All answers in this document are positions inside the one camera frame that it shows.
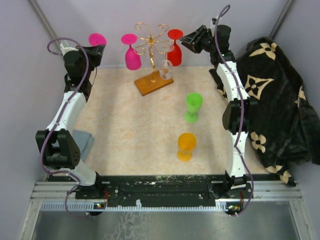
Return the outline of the red plastic wine glass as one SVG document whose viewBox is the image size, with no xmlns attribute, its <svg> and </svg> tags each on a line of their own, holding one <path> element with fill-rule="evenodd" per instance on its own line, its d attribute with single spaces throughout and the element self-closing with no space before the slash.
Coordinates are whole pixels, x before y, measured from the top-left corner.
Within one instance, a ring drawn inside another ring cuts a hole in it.
<svg viewBox="0 0 320 240">
<path fill-rule="evenodd" d="M 167 35 L 173 40 L 173 50 L 167 54 L 167 59 L 174 67 L 177 67 L 182 63 L 182 51 L 177 44 L 177 40 L 183 37 L 183 32 L 180 29 L 171 29 L 168 31 Z"/>
</svg>

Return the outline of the clear wine glass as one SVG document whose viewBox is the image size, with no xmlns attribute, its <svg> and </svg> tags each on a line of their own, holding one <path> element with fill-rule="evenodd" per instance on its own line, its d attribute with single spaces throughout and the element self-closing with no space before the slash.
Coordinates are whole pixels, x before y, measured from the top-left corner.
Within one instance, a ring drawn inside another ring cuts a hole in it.
<svg viewBox="0 0 320 240">
<path fill-rule="evenodd" d="M 164 44 L 162 46 L 162 53 L 164 54 L 164 60 L 161 62 L 159 66 L 160 77 L 163 80 L 169 80 L 172 78 L 173 65 L 170 60 L 168 60 L 168 53 L 170 53 L 174 49 L 174 46 Z"/>
</svg>

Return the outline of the magenta plastic wine glass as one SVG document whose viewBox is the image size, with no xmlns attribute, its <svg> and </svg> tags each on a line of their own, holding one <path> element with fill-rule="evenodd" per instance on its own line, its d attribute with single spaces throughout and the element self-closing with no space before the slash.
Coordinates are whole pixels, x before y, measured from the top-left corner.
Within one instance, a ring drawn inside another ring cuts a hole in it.
<svg viewBox="0 0 320 240">
<path fill-rule="evenodd" d="M 142 66 L 140 56 L 132 47 L 138 40 L 138 37 L 133 33 L 127 33 L 121 37 L 121 42 L 128 45 L 128 50 L 125 53 L 124 59 L 126 67 L 131 71 L 136 71 Z"/>
</svg>

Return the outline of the gold wire wine glass rack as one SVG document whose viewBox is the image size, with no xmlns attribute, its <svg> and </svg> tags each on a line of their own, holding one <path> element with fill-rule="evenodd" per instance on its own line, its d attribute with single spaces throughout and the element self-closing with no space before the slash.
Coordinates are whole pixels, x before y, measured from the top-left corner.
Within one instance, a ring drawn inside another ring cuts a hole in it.
<svg viewBox="0 0 320 240">
<path fill-rule="evenodd" d="M 172 77 L 169 79 L 161 78 L 160 71 L 156 69 L 153 52 L 155 51 L 156 53 L 165 55 L 166 57 L 167 53 L 171 52 L 174 47 L 172 39 L 159 40 L 159 38 L 169 30 L 169 26 L 167 24 L 159 24 L 157 26 L 157 28 L 161 30 L 161 33 L 157 35 L 153 35 L 149 27 L 144 22 L 138 22 L 134 26 L 137 31 L 141 31 L 143 27 L 145 27 L 147 37 L 137 36 L 137 38 L 144 41 L 144 44 L 135 46 L 133 50 L 137 55 L 140 56 L 148 53 L 152 67 L 152 73 L 135 80 L 134 84 L 139 90 L 140 94 L 142 96 L 146 96 L 174 82 Z"/>
</svg>

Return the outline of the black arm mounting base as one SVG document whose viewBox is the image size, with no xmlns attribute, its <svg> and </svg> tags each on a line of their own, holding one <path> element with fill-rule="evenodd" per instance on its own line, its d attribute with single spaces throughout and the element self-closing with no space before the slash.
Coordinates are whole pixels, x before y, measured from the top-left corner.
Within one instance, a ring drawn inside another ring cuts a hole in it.
<svg viewBox="0 0 320 240">
<path fill-rule="evenodd" d="M 142 175 L 99 176 L 93 186 L 77 186 L 76 200 L 67 200 L 69 211 L 83 209 L 92 216 L 106 211 L 191 211 L 220 210 L 240 213 L 245 200 L 253 197 L 254 182 L 246 177 L 246 187 L 228 190 L 224 175 Z"/>
</svg>

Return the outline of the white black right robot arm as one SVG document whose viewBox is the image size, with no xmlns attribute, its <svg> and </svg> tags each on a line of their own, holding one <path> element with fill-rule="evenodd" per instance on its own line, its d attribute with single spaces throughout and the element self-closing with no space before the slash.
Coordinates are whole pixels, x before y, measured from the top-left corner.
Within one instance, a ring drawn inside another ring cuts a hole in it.
<svg viewBox="0 0 320 240">
<path fill-rule="evenodd" d="M 257 106 L 257 102 L 250 98 L 239 77 L 236 59 L 229 49 L 230 33 L 231 28 L 227 25 L 217 25 L 214 31 L 202 25 L 179 40 L 193 53 L 206 51 L 210 54 L 214 68 L 209 72 L 225 89 L 228 104 L 222 115 L 222 125 L 230 134 L 232 154 L 231 165 L 225 171 L 223 192 L 227 197 L 235 198 L 247 185 L 245 151 L 251 123 L 249 111 Z"/>
</svg>

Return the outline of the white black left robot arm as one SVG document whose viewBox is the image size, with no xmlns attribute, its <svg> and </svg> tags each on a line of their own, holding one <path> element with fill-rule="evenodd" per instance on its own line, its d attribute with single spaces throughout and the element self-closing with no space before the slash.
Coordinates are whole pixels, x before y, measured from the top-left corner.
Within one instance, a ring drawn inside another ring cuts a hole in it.
<svg viewBox="0 0 320 240">
<path fill-rule="evenodd" d="M 89 100 L 90 76 L 101 64 L 105 47 L 103 43 L 89 47 L 60 47 L 67 71 L 63 100 L 52 122 L 35 135 L 43 169 L 50 175 L 69 175 L 80 186 L 86 186 L 87 194 L 95 199 L 103 195 L 104 186 L 97 182 L 97 173 L 82 161 L 73 131 Z"/>
</svg>

